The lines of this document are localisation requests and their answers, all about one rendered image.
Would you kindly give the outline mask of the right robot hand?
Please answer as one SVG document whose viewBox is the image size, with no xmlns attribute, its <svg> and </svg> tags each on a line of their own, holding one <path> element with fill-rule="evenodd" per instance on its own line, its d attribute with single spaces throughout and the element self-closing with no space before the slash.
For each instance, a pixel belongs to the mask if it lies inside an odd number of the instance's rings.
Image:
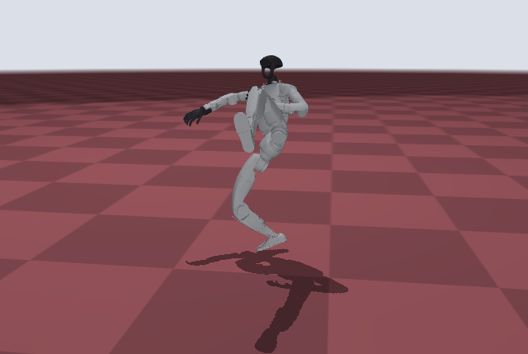
<svg viewBox="0 0 528 354">
<path fill-rule="evenodd" d="M 193 110 L 191 112 L 188 112 L 185 114 L 183 120 L 185 121 L 186 125 L 188 125 L 188 122 L 190 121 L 190 124 L 189 126 L 191 126 L 191 123 L 193 120 L 197 119 L 198 118 L 198 121 L 196 122 L 196 124 L 199 123 L 200 121 L 200 118 L 202 116 L 205 116 L 207 114 L 210 114 L 212 112 L 212 109 L 205 109 L 203 106 L 200 108 L 200 109 L 196 109 L 196 110 Z"/>
</svg>

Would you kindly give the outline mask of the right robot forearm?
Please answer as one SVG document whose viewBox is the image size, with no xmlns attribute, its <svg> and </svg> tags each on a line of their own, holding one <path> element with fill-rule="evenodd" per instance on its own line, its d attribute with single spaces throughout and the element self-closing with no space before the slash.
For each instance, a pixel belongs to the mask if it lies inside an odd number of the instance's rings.
<svg viewBox="0 0 528 354">
<path fill-rule="evenodd" d="M 219 108 L 222 107 L 222 106 L 227 106 L 228 101 L 227 101 L 226 98 L 231 97 L 231 96 L 233 96 L 234 94 L 235 94 L 235 93 L 229 93 L 229 94 L 226 94 L 226 95 L 220 97 L 219 99 L 216 99 L 216 100 L 214 100 L 214 101 L 209 102 L 208 104 L 203 105 L 203 107 L 204 107 L 206 110 L 211 108 L 212 111 L 216 111 L 217 109 L 219 109 Z M 207 114 L 207 115 L 209 115 L 209 114 Z"/>
</svg>

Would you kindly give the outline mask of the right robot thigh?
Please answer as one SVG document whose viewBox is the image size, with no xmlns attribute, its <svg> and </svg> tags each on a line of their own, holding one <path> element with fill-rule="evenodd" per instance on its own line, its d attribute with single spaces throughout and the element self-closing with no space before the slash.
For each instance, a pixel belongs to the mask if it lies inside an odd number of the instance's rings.
<svg viewBox="0 0 528 354">
<path fill-rule="evenodd" d="M 264 172 L 268 165 L 269 161 L 257 153 L 254 153 L 243 165 L 237 176 L 232 194 L 232 212 L 237 218 L 242 219 L 249 214 L 248 205 L 243 200 L 256 181 L 257 175 L 253 169 Z"/>
</svg>

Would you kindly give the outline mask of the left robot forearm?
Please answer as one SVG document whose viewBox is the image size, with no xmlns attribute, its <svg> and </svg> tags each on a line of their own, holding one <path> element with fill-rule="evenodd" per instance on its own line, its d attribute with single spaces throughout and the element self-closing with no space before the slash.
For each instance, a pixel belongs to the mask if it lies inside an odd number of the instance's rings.
<svg viewBox="0 0 528 354">
<path fill-rule="evenodd" d="M 282 113 L 286 113 L 286 114 L 289 114 L 289 115 L 293 115 L 295 113 L 295 111 L 303 111 L 305 109 L 307 109 L 307 105 L 303 102 L 301 103 L 281 103 L 279 101 L 275 101 L 273 100 L 277 106 L 279 107 L 280 109 L 280 112 Z"/>
</svg>

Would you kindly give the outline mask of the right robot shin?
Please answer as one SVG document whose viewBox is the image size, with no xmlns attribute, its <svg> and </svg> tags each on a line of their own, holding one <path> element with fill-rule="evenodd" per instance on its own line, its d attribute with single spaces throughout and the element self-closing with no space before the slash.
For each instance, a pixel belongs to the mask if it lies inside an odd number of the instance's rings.
<svg viewBox="0 0 528 354">
<path fill-rule="evenodd" d="M 233 217 L 233 216 L 232 216 Z M 235 217 L 233 217 L 235 218 Z M 257 214 L 253 213 L 250 209 L 249 209 L 249 214 L 248 216 L 242 218 L 242 219 L 239 219 L 239 218 L 235 218 L 237 221 L 239 221 L 240 223 L 246 225 L 248 228 L 256 231 L 256 232 L 260 232 L 261 234 L 265 235 L 265 236 L 268 236 L 270 238 L 276 238 L 276 233 L 271 230 L 269 227 L 267 227 L 263 222 L 264 220 L 262 218 L 260 218 Z M 269 234 L 269 235 L 268 235 Z M 273 236 L 273 237 L 271 237 Z M 278 237 L 278 235 L 277 235 Z"/>
</svg>

